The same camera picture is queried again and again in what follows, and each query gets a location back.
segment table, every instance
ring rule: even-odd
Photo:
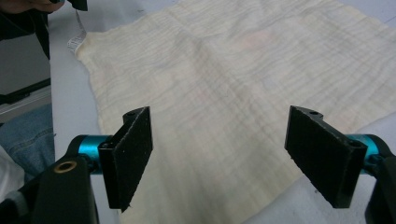
[[[381,0],[342,0],[368,16],[396,27],[396,2]],[[103,32],[111,28],[138,20],[140,17],[176,4],[176,0],[95,0],[88,1],[89,11],[80,12],[80,17],[89,32]],[[56,160],[66,152],[70,141],[80,134],[100,134],[97,111],[89,83],[89,73],[67,47],[67,41],[79,35],[75,10],[66,3],[61,10],[49,15],[50,73],[53,124]],[[396,127],[396,113],[377,121],[361,130],[381,136],[392,148]],[[363,220],[374,179],[364,176],[360,179],[352,207],[348,210],[333,210],[306,177],[299,179],[272,204],[264,208],[247,223],[319,223],[357,222]],[[120,223],[118,211],[108,209],[103,178],[92,176],[92,187],[98,206],[101,223]]]

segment brass screw hole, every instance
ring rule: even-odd
[[[67,172],[73,170],[74,168],[76,168],[76,166],[77,166],[77,163],[75,161],[65,161],[65,162],[62,162],[61,164],[55,166],[53,171],[57,174],[63,174],[63,173],[67,173]]]

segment person's leg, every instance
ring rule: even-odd
[[[44,105],[0,127],[0,145],[31,180],[55,162],[51,105]]]

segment cloth tag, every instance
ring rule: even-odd
[[[71,38],[68,42],[67,42],[67,47],[70,49],[70,51],[72,51],[75,55],[76,52],[78,50],[78,48],[82,45],[82,43],[85,40],[85,36],[87,35],[87,32],[85,31],[84,25],[81,22],[81,18],[79,17],[78,11],[76,10],[76,18],[77,18],[77,22],[78,22],[78,27],[81,31],[81,33],[76,36]]]

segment cream cloth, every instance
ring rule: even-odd
[[[343,133],[396,111],[396,32],[333,0],[186,0],[78,58],[103,133],[151,106],[154,150],[123,223],[240,223],[300,175],[290,105]]]

